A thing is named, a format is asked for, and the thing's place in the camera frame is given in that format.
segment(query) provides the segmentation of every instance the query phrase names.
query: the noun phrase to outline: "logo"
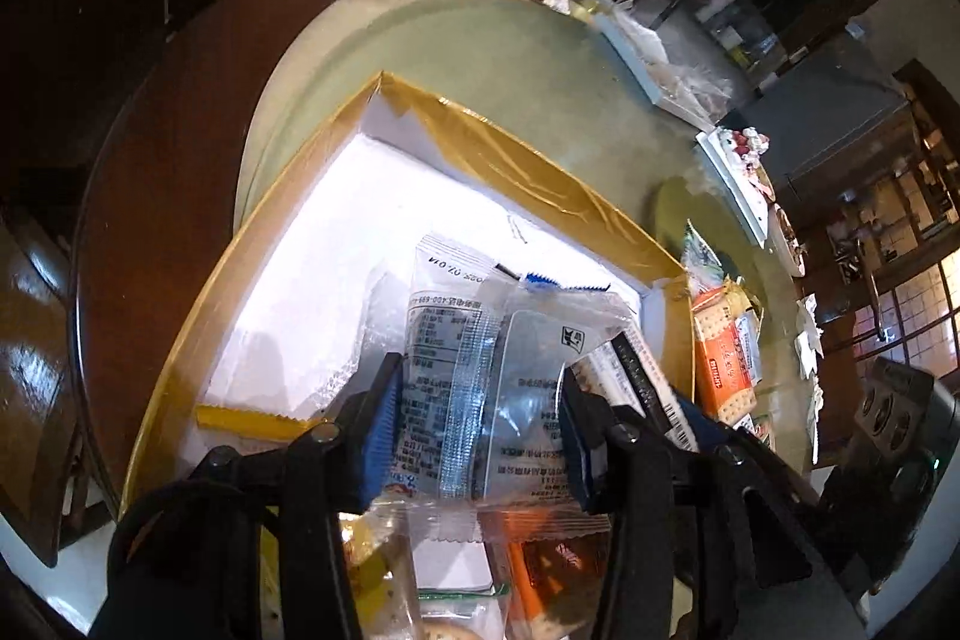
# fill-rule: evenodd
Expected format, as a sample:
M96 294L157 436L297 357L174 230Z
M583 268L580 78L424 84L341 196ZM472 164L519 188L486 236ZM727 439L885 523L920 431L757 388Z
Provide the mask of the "logo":
M563 326L563 333L560 335L560 342L564 345L573 348L577 353L582 352L584 349L584 340L586 337L582 330L579 329L568 329L568 327Z

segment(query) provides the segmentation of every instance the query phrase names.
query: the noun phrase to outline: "wooden chair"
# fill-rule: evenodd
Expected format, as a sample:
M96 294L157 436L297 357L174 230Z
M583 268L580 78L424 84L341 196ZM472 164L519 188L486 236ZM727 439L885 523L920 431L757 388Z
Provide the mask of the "wooden chair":
M35 221L7 207L0 272L0 513L54 567L59 550L110 517L102 501L86 506L88 458L67 376L66 258Z

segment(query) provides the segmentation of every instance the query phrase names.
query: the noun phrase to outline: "round table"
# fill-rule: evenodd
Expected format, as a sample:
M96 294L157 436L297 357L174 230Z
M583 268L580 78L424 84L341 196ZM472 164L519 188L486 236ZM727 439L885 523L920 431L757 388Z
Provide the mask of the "round table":
M320 47L323 26L344 6L313 19L332 1L210 7L169 44L104 147L75 247L72 324L88 437L115 495L155 379L232 220L248 213L313 124L359 87L352 81L380 68L494 119L658 237L669 239L704 204L728 215L702 229L708 242L726 249L723 234L742 232L719 178L696 156L694 130L653 107L613 49L577 20L522 0L415 0ZM365 4L377 1L357 2L357 14ZM479 55L458 57L461 29ZM661 189L674 175L683 186ZM669 225L659 231L658 221ZM767 383L762 408L774 411L775 427L777 410L799 427L789 461L802 466L809 391L794 381L790 278L746 242L728 252L748 286L771 299L764 355L776 356L778 381Z
M97 477L117 508L140 420L232 238L253 109L336 0L222 0L171 39L110 130L73 248L70 342Z

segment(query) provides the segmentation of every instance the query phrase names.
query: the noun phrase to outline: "white floor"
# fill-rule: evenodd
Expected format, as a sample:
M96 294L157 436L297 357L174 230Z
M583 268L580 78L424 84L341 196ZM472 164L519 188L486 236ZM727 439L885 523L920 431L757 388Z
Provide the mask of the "white floor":
M40 563L0 516L0 554L8 567L83 634L89 632L107 597L107 546L112 535L110 522L64 548L51 570Z

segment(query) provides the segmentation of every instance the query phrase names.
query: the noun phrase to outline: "open box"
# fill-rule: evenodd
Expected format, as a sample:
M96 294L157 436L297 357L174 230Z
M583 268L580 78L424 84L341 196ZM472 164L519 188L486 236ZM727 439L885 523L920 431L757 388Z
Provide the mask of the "open box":
M365 329L381 351L402 347L414 249L431 231L521 274L610 285L692 398L689 298L669 253L488 119L381 73L318 126L210 274L157 380L123 507L210 447L200 401L306 417L363 362Z

